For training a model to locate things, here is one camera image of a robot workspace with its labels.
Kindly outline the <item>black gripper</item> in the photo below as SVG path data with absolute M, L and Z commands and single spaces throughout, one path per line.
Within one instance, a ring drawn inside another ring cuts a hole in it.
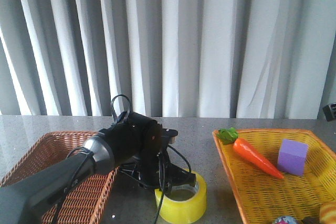
M 187 165 L 182 169 L 170 161 L 167 149 L 158 152 L 153 158 L 134 158 L 133 162 L 119 166 L 119 172 L 135 180 L 145 189 L 189 190 L 194 192 L 196 175 L 192 173 L 189 161 L 174 147 L 168 145 Z

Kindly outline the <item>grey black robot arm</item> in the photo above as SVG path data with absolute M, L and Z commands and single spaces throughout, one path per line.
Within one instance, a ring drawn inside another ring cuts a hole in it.
M 136 163 L 128 175 L 140 184 L 169 195 L 175 186 L 195 186 L 196 176 L 170 162 L 166 149 L 176 130 L 135 112 L 123 112 L 112 125 L 88 138 L 67 157 L 30 177 L 1 188 L 1 223 L 40 223 L 51 208 L 58 220 L 66 197 L 92 175 Z

